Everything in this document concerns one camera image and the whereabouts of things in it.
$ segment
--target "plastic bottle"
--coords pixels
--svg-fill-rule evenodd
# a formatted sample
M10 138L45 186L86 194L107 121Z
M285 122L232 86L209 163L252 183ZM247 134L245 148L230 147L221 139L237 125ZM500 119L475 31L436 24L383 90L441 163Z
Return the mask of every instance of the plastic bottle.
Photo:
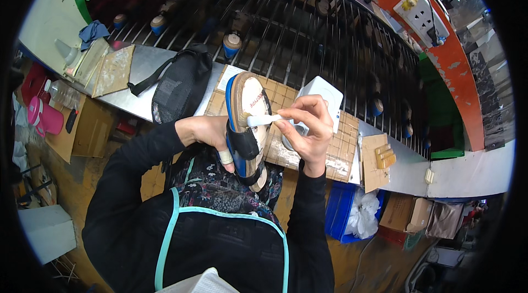
M44 90L49 92L53 101L60 103L69 109L79 109L81 94L61 80L56 80L54 82L51 82L51 80L46 81Z

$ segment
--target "white plastic bag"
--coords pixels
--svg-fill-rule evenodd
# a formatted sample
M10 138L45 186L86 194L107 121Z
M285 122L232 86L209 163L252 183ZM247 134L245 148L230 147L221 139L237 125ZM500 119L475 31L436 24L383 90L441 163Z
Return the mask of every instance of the white plastic bag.
M365 239L378 231L375 214L380 208L380 201L376 197L377 194L377 190L365 194L361 187L356 188L345 234L353 234L354 237Z

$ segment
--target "grid-patterned cardboard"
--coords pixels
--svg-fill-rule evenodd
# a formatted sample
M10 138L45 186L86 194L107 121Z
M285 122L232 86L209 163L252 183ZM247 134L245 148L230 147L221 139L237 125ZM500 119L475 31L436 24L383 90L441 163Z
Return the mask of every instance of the grid-patterned cardboard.
M276 114L278 109L287 108L293 104L297 95L295 89L262 76L258 76L258 79L266 90L273 114ZM205 110L206 116L228 115L225 106L226 93L217 89L218 82ZM336 181L348 182L358 139L359 122L357 118L343 111L340 113L339 120L339 130L330 141L326 153L326 177ZM264 147L264 160L298 171L300 157L295 151L289 151L282 144L282 134L275 125L271 125L269 131L268 140Z

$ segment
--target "electrical outlet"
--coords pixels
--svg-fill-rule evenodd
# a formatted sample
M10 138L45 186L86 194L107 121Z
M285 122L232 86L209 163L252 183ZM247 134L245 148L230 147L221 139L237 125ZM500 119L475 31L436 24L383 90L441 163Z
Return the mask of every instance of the electrical outlet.
M417 0L415 6L410 7L409 10L405 10L402 5L407 0L401 0L397 5L394 6L394 11L397 12L405 22L412 27L414 32L418 34L420 39L425 43L427 48L431 48L433 42L436 42L432 38L433 34L433 19L431 15L431 7L427 0ZM433 9L434 14L434 25L436 27L436 35L447 38L449 31L442 19L440 19L438 13Z

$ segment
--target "woman's right hand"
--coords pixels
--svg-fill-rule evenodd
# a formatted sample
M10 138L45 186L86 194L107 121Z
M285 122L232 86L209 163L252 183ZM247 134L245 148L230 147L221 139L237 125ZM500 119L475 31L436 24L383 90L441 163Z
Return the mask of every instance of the woman's right hand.
M274 124L288 139L294 150L304 160L304 173L318 178L325 173L326 151L334 134L334 121L328 113L328 102L321 95L301 96L288 109L277 111L281 116L303 122L308 128L307 136L301 136L287 120L277 120Z

